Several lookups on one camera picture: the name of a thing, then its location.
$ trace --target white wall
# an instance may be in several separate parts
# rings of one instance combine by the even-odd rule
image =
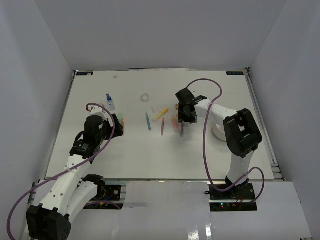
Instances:
[[[0,0],[0,239],[14,202],[38,182],[72,71],[33,0]],[[25,199],[12,219],[19,239]]]
[[[253,87],[279,162],[320,240],[320,2],[287,1],[252,66]]]
[[[287,0],[36,0],[73,70],[250,67]]]

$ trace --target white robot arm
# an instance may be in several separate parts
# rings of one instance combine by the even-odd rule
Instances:
[[[180,123],[196,123],[197,117],[207,116],[211,101],[205,96],[195,97],[188,88],[176,94],[179,100],[178,121]],[[210,109],[208,120],[213,122],[215,135],[227,142],[231,151],[230,170],[226,176],[227,184],[235,183],[241,176],[249,171],[250,162],[254,151],[262,141],[262,135],[248,109],[236,111],[214,103]],[[224,129],[224,134],[219,135],[217,126]],[[244,177],[235,186],[245,183]]]
[[[205,118],[208,112],[209,105],[211,101],[208,99],[200,101],[197,105],[195,105],[195,112],[198,117]],[[233,109],[226,108],[219,104],[214,103],[210,109],[210,114],[208,120],[213,122],[212,130],[214,135],[222,141],[226,141],[225,133],[219,130],[217,125],[221,128],[224,127],[224,120],[228,117],[232,117],[237,115],[238,112]],[[234,183],[238,180],[242,175],[246,174],[249,171],[249,166],[251,162],[251,158],[254,152],[251,151],[246,157],[242,158],[241,156],[236,156],[231,153],[231,164],[230,170],[227,174],[227,178],[230,180],[231,183]],[[237,183],[240,185],[247,181],[248,177],[243,178],[241,181]]]
[[[31,205],[26,219],[31,238],[38,240],[66,240],[71,223],[84,206],[94,197],[104,196],[104,178],[88,174],[92,161],[70,170],[73,166],[89,159],[100,150],[102,142],[123,135],[123,126],[115,114],[115,131],[104,115],[104,110],[94,106],[84,124],[84,131],[75,138],[70,156],[64,167],[68,173],[60,176],[49,193],[38,206]]]

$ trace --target tape roll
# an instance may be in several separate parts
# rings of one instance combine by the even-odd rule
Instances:
[[[144,102],[144,103],[149,102],[149,99],[150,99],[149,94],[144,93],[144,94],[141,95],[141,101],[142,102]]]

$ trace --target cable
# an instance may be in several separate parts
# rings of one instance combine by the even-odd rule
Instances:
[[[78,167],[80,167],[81,165],[89,162],[89,161],[92,161],[96,156],[98,156],[110,143],[114,133],[115,133],[115,130],[116,130],[116,122],[114,120],[114,118],[112,117],[112,114],[103,106],[99,105],[99,104],[96,104],[96,103],[88,103],[86,105],[86,109],[88,109],[88,106],[89,105],[94,105],[94,106],[97,106],[99,108],[102,108],[104,111],[106,111],[106,113],[110,116],[111,120],[112,120],[112,123],[113,123],[113,126],[112,126],[112,132],[111,132],[111,135],[110,135],[110,138],[108,139],[108,141],[106,142],[106,144],[98,151],[96,152],[94,155],[92,155],[91,157],[87,158],[86,160],[84,160],[83,162],[71,167],[69,170],[65,170],[51,178],[49,178],[48,180],[45,180],[43,182],[41,182],[40,184],[38,184],[37,186],[31,188],[29,191],[27,191],[25,194],[23,194],[17,201],[16,203],[13,205],[9,215],[8,215],[8,219],[7,219],[7,222],[6,222],[6,231],[8,233],[8,236],[11,240],[16,240],[11,232],[11,227],[10,227],[10,223],[11,223],[11,218],[12,218],[12,215],[14,214],[14,211],[15,209],[17,208],[18,204],[26,197],[28,196],[30,193],[34,192],[36,189],[40,188],[41,186],[47,184],[48,182],[52,181],[52,180],[55,180],[59,177],[61,177],[62,175],[68,173],[70,170],[73,170],[73,169],[76,169]]]
[[[101,204],[101,203],[105,203],[105,204],[112,204],[113,206],[115,206],[117,209],[121,210],[121,207],[119,207],[117,204],[115,204],[113,201],[94,201],[94,202],[89,202],[87,203],[85,206],[90,206],[90,205],[95,205],[95,204]]]
[[[100,197],[100,198],[93,198],[94,200],[101,200],[101,199],[103,199],[105,196],[106,196],[106,194],[107,194],[107,190],[106,189],[104,189],[104,194],[103,194],[103,196],[102,197]]]
[[[257,169],[257,170],[259,170],[261,172],[261,175],[262,175],[262,188],[261,188],[261,191],[258,194],[258,196],[254,200],[248,202],[248,204],[254,203],[261,196],[261,194],[262,194],[262,192],[263,192],[263,190],[265,188],[265,175],[264,175],[263,171],[259,167],[255,166],[255,167],[251,168],[248,171],[248,173],[243,174],[237,181],[235,181],[232,185],[230,185],[229,187],[227,187],[225,189],[220,189],[220,188],[216,187],[216,185],[214,184],[214,182],[211,179],[209,168],[208,168],[208,162],[207,162],[207,154],[206,154],[206,129],[207,129],[207,124],[208,124],[208,119],[209,119],[211,107],[214,104],[214,102],[222,96],[223,91],[222,91],[222,87],[220,86],[219,83],[217,83],[216,81],[214,81],[212,79],[208,79],[208,78],[199,78],[199,79],[193,80],[186,87],[188,88],[188,87],[190,87],[191,84],[193,84],[195,82],[198,82],[198,81],[209,81],[209,82],[212,82],[212,83],[216,84],[218,86],[218,88],[220,89],[220,94],[218,96],[216,96],[211,101],[211,103],[210,103],[210,105],[208,107],[208,110],[207,110],[206,116],[205,116],[205,120],[204,120],[204,126],[203,126],[202,151],[203,151],[204,167],[205,167],[206,175],[208,176],[208,180],[210,181],[212,187],[216,191],[224,193],[224,192],[227,192],[230,189],[232,189],[238,182],[240,182],[243,178],[245,178],[247,175],[249,175],[254,169]]]
[[[235,206],[238,206],[238,205],[242,204],[243,201],[244,201],[244,199],[245,199],[245,195],[242,194],[242,198],[240,197],[240,198],[234,203],[234,205],[235,205]]]
[[[109,196],[109,197],[106,199],[106,201],[109,201],[111,198],[112,198],[112,195]]]

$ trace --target black sticker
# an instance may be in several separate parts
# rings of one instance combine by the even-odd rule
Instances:
[[[77,71],[77,76],[92,76],[94,74],[93,71]]]
[[[227,71],[228,76],[243,76],[245,75],[243,71]]]

